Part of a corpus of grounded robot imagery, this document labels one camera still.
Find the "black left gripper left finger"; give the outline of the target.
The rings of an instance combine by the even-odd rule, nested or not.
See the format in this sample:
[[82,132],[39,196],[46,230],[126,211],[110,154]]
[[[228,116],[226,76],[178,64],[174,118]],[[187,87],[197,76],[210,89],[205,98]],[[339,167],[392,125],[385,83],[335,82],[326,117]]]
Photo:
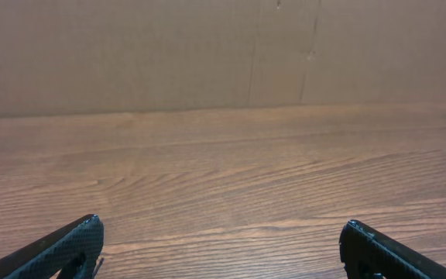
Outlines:
[[102,260],[104,225],[95,214],[68,225],[0,259],[4,279],[92,279]]

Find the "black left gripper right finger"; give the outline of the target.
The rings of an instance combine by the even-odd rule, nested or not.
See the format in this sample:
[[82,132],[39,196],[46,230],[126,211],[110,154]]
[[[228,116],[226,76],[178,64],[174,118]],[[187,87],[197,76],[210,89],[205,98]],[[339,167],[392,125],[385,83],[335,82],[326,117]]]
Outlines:
[[359,220],[350,220],[339,238],[348,279],[446,279],[446,267]]

